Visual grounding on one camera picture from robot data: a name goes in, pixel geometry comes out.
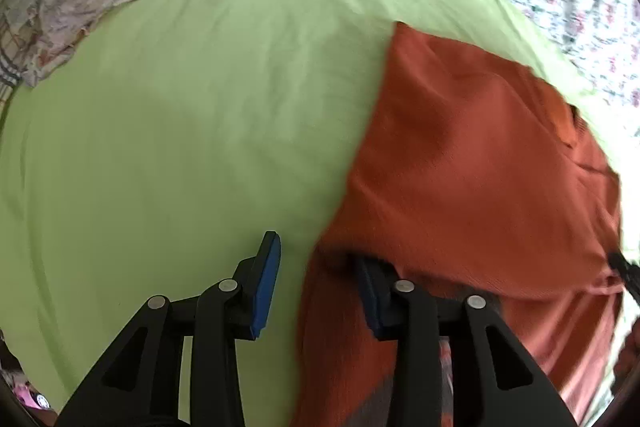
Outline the person's right hand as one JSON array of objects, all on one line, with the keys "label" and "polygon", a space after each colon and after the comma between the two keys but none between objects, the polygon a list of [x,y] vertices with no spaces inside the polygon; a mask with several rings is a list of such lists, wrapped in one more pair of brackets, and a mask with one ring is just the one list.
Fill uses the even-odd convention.
[{"label": "person's right hand", "polygon": [[612,384],[612,392],[614,395],[623,386],[624,381],[632,372],[634,367],[639,363],[640,350],[640,319],[634,322],[630,332],[625,338],[622,349],[617,355],[617,360],[613,367],[614,383]]}]

